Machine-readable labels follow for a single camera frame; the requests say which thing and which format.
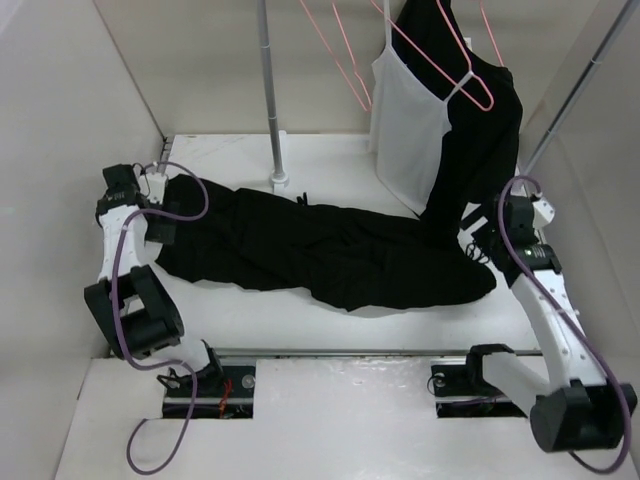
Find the rack pole with foot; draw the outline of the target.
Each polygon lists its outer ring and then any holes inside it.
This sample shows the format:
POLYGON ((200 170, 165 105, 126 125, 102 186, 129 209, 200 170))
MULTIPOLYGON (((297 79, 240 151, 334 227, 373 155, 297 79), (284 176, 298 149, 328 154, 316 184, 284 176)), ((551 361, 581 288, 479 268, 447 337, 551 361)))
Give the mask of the rack pole with foot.
POLYGON ((273 158, 273 168, 269 181, 272 185, 273 193, 278 196, 284 196, 289 185, 289 175, 285 168, 285 161, 288 155, 287 132, 281 130, 278 123, 266 1, 257 0, 256 8, 264 94, 273 158))
POLYGON ((523 132, 519 171, 530 174, 629 23, 637 1, 600 1, 523 132))

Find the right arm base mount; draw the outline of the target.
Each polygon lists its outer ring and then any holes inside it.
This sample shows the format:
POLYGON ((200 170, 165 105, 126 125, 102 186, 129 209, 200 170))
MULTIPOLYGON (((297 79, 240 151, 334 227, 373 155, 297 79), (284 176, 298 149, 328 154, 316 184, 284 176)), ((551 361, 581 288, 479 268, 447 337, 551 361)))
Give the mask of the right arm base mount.
POLYGON ((439 419, 525 418, 526 414, 482 373, 482 360, 494 353, 514 351, 504 344, 472 346, 464 357, 442 357, 430 363, 427 390, 434 396, 439 419))

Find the black hanging garment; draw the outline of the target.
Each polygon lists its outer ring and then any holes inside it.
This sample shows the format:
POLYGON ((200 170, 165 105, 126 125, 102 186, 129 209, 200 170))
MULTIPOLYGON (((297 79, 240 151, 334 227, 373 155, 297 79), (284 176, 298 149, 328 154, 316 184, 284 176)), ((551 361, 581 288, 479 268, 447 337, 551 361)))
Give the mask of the black hanging garment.
POLYGON ((470 80, 448 104, 451 130, 420 214, 427 243, 454 250, 467 205, 493 199, 515 173, 523 107, 507 67, 461 52, 463 35, 449 1, 407 1, 396 25, 394 49, 436 96, 445 98, 468 70, 484 82, 470 80))

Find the left rack pole with foot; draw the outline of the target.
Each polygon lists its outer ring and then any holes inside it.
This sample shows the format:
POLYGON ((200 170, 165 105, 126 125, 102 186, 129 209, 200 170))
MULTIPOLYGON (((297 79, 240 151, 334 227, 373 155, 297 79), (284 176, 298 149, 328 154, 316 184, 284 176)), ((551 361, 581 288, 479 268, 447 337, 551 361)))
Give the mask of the left rack pole with foot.
POLYGON ((264 94, 273 158, 273 168, 269 181, 272 185, 273 193, 278 196, 284 196, 289 185, 289 175, 285 168, 285 161, 288 155, 287 132, 281 130, 278 123, 266 1, 257 0, 256 8, 264 94))

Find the right rack pole with foot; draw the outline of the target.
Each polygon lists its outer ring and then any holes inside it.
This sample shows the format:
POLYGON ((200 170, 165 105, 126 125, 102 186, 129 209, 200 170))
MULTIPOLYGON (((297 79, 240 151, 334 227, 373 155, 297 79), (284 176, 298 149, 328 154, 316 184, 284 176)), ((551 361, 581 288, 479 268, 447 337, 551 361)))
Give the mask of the right rack pole with foot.
POLYGON ((629 23, 637 1, 600 1, 523 132, 519 171, 530 174, 629 23))

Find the black trousers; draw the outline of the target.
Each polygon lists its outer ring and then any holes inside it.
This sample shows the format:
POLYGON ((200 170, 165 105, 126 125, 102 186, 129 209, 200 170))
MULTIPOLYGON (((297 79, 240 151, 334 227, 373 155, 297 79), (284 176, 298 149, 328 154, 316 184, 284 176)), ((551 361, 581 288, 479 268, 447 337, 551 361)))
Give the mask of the black trousers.
POLYGON ((458 247, 435 246, 415 219, 231 190, 185 174, 169 180, 165 198, 182 215, 204 215, 179 224, 157 258, 190 283, 304 288, 346 311, 467 304, 497 286, 487 266, 458 247))

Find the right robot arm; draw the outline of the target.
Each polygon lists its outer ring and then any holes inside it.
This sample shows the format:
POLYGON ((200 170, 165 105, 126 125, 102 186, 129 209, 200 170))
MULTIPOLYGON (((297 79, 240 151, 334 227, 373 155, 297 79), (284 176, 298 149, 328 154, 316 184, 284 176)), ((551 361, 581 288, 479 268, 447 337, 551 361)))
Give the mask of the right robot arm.
POLYGON ((510 347, 481 344, 467 353, 462 381, 476 394, 503 394, 526 415, 546 453, 614 449, 630 431, 637 396, 628 383, 615 386, 584 343, 561 264, 535 234, 552 217, 539 196, 507 195, 462 221, 524 309, 547 368, 541 376, 510 347))

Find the aluminium rail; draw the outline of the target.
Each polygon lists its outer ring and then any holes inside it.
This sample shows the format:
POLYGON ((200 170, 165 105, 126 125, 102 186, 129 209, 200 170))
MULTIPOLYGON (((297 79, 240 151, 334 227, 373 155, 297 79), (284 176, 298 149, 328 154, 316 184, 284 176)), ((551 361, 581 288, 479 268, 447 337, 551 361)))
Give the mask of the aluminium rail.
POLYGON ((349 350, 349 349, 257 349, 257 348, 217 348, 224 357, 284 358, 284 357, 459 357, 462 350, 349 350))

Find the white camisole top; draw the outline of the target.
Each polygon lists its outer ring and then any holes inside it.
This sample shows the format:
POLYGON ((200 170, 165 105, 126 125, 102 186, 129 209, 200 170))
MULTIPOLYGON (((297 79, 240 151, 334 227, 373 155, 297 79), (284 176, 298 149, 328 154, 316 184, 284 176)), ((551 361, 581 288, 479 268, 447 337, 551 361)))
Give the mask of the white camisole top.
POLYGON ((417 215, 434 188, 444 136, 451 130, 448 103, 472 78, 467 72, 445 99, 426 88, 392 46, 390 3, 383 3, 385 47, 372 63, 374 93, 370 150, 381 183, 417 215))

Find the pink wire hanger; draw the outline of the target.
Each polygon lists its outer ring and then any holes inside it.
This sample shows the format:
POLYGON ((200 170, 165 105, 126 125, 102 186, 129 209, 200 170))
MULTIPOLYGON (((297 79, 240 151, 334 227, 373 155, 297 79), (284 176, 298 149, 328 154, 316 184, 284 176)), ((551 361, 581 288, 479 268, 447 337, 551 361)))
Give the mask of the pink wire hanger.
POLYGON ((305 13, 318 38, 320 39, 322 45, 333 60, 348 89, 355 97, 356 102, 364 112, 371 113, 373 107, 372 96, 367 82, 360 72, 358 61, 351 45, 349 35, 345 28, 338 4, 335 1, 331 1, 330 7, 334 21, 336 23, 336 28, 338 29, 338 32, 340 34, 342 47, 344 49, 343 57, 341 57, 336 52, 336 49, 329 42, 327 35, 324 33, 324 31, 318 24, 314 14, 312 13, 308 2, 299 0, 298 3, 302 7, 303 12, 305 13))

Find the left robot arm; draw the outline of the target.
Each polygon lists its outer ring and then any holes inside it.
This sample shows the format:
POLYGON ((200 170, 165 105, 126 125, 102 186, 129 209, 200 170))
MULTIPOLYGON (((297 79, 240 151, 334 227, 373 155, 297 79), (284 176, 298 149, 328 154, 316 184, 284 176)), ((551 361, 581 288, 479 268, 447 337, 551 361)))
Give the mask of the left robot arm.
POLYGON ((224 381, 217 354, 186 336, 177 306, 145 257, 147 243, 172 243, 178 222, 199 220, 209 207, 182 215, 166 206, 168 178, 147 166, 117 164, 104 168, 103 178, 106 191, 96 205, 103 262, 96 283, 84 290, 90 313, 117 357, 142 370, 157 360, 175 369, 179 385, 204 397, 217 394, 224 381))

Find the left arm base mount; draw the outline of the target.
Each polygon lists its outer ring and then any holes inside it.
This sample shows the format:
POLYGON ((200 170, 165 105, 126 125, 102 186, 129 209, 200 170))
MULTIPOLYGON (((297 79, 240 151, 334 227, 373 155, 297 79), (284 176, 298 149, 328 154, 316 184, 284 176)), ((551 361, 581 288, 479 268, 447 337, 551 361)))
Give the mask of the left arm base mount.
MULTIPOLYGON (((197 372, 197 394, 193 419, 251 419, 256 386, 255 363, 225 363, 206 346, 210 363, 197 372)), ((184 419, 191 405, 192 378, 170 367, 167 374, 158 375, 164 388, 162 417, 184 419)))

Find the pink hanger under black garment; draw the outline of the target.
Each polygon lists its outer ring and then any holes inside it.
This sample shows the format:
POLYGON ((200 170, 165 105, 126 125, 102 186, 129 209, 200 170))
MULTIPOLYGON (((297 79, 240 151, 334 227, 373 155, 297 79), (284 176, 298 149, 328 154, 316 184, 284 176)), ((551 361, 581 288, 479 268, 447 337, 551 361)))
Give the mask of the pink hanger under black garment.
POLYGON ((487 34, 489 36, 489 40, 490 40, 491 45, 493 47, 493 50, 495 52, 497 61, 498 61, 499 65, 501 67, 505 67, 503 56, 502 56, 502 54, 500 52, 498 43, 496 41, 495 34, 493 32, 493 29, 492 29, 491 22, 489 20, 489 17, 488 17, 487 11, 486 11, 485 3, 484 3, 483 0, 478 0, 478 5, 479 5, 480 13, 481 13, 485 28, 487 30, 487 34))

